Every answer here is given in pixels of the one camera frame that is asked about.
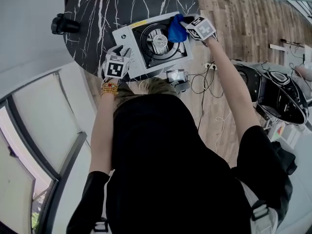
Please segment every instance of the black t-shirt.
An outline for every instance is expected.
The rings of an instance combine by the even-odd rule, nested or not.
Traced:
[[[237,167],[230,169],[205,146],[191,113],[171,95],[141,96],[118,108],[112,166],[111,178],[88,175],[67,233],[90,233],[101,221],[113,234],[250,233],[251,210],[238,179],[275,208],[279,220],[291,196],[288,176],[261,127],[245,132]],[[101,218],[106,183],[107,220]]]

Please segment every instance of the black sleeve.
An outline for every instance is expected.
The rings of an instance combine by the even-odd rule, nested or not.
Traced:
[[[89,173],[81,201],[68,223],[66,233],[89,234],[95,223],[101,220],[104,185],[108,180],[109,176],[106,173]]]
[[[277,211],[280,224],[288,210],[293,186],[262,127],[253,126],[244,133],[237,167],[232,171],[259,199]]]

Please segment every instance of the white marker cube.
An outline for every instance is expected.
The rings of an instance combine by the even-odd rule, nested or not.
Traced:
[[[115,55],[106,55],[105,59],[105,77],[123,78],[128,71],[129,58]]]
[[[215,33],[215,28],[207,18],[203,18],[199,15],[195,16],[195,20],[190,24],[182,24],[186,30],[191,34],[195,40],[205,40],[213,33]]]

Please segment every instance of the blue cloth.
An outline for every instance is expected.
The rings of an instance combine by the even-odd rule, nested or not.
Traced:
[[[168,41],[183,42],[187,38],[186,29],[180,24],[183,21],[183,15],[177,14],[168,29]]]

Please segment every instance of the gas stove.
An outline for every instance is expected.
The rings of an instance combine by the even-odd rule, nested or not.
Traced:
[[[168,41],[168,28],[176,14],[149,18],[113,31],[116,45],[132,49],[130,78],[193,59],[188,39],[180,43]]]

